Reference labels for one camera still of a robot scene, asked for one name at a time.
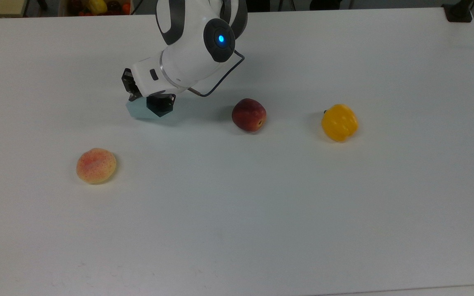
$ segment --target floor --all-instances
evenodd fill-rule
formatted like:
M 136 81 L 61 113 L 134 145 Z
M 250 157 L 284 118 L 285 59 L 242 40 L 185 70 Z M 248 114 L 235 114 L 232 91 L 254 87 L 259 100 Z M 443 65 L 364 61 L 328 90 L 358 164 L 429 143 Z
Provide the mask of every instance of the floor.
M 60 0 L 46 0 L 49 9 L 47 11 L 41 11 L 36 0 L 30 0 L 28 11 L 26 14 L 28 17 L 53 17 L 58 16 L 58 6 Z M 137 14 L 153 14 L 156 0 L 142 0 Z M 296 10 L 308 10 L 311 0 L 295 0 Z M 343 0 L 341 2 L 340 9 L 348 9 L 350 2 L 353 1 L 353 9 L 369 9 L 369 8 L 405 8 L 405 7 L 440 7 L 444 3 L 455 3 L 457 0 Z M 290 7 L 289 1 L 283 2 L 283 10 L 288 11 Z M 271 11 L 276 11 L 279 5 L 279 0 L 270 1 Z

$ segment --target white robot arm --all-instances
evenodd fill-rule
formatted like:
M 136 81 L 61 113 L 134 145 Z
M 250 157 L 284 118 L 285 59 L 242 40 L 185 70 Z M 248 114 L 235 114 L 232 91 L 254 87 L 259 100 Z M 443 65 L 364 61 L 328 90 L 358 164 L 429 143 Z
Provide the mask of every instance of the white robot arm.
M 147 108 L 161 117 L 172 110 L 178 93 L 201 95 L 191 87 L 233 55 L 248 11 L 245 0 L 158 0 L 156 20 L 168 46 L 125 69 L 122 81 L 130 102 L 145 97 Z

